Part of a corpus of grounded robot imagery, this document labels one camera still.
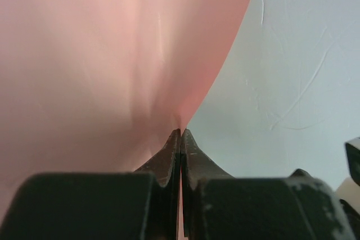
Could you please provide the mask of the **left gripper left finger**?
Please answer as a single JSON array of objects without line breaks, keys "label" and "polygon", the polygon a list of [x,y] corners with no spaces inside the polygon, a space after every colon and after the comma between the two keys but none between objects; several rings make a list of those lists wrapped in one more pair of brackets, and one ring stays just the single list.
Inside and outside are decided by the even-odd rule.
[{"label": "left gripper left finger", "polygon": [[7,211],[8,239],[177,239],[181,132],[132,173],[41,173]]}]

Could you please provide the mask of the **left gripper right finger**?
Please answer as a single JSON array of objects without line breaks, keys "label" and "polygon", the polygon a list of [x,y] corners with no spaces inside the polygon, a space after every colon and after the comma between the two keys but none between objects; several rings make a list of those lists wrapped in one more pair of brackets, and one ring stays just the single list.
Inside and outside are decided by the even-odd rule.
[{"label": "left gripper right finger", "polygon": [[284,178],[235,178],[199,148],[189,130],[181,155],[188,239],[354,238],[354,210],[304,170]]}]

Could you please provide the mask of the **pink wrapping paper sheet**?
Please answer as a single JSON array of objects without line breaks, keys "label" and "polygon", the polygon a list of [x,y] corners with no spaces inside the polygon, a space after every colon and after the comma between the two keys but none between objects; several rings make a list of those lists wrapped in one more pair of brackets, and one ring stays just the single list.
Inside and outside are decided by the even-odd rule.
[{"label": "pink wrapping paper sheet", "polygon": [[1,0],[1,238],[24,181],[132,173],[185,130],[250,0]]}]

